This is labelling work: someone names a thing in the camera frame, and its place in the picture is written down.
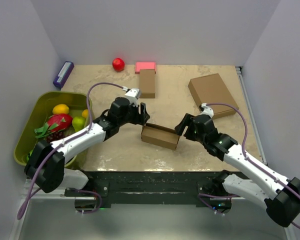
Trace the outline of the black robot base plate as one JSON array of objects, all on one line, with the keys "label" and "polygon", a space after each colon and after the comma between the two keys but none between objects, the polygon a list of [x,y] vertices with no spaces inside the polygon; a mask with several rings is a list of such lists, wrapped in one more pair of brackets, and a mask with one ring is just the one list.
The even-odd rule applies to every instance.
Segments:
[{"label": "black robot base plate", "polygon": [[114,204],[134,205],[211,205],[227,213],[232,200],[222,181],[230,171],[88,171],[83,192],[66,189],[66,197],[74,197],[77,210],[96,206],[110,208]]}]

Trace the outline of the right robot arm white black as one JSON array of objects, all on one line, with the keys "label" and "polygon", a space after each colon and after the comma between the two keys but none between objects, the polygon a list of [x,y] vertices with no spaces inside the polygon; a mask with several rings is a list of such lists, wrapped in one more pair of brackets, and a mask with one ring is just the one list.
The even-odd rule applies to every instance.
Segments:
[{"label": "right robot arm white black", "polygon": [[202,144],[211,156],[252,180],[265,193],[262,202],[275,223],[286,228],[300,214],[300,179],[289,179],[249,156],[234,138],[218,132],[209,115],[187,113],[174,129],[177,135]]}]

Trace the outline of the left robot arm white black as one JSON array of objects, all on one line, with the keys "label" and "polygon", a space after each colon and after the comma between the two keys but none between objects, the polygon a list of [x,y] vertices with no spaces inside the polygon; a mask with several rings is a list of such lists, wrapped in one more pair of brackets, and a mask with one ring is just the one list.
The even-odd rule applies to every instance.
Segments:
[{"label": "left robot arm white black", "polygon": [[145,125],[150,119],[145,103],[132,103],[126,97],[117,97],[102,114],[84,129],[57,141],[39,141],[24,169],[37,186],[50,193],[57,188],[76,189],[82,196],[89,196],[94,184],[81,170],[67,169],[65,164],[89,147],[102,143],[119,132],[125,124]]}]

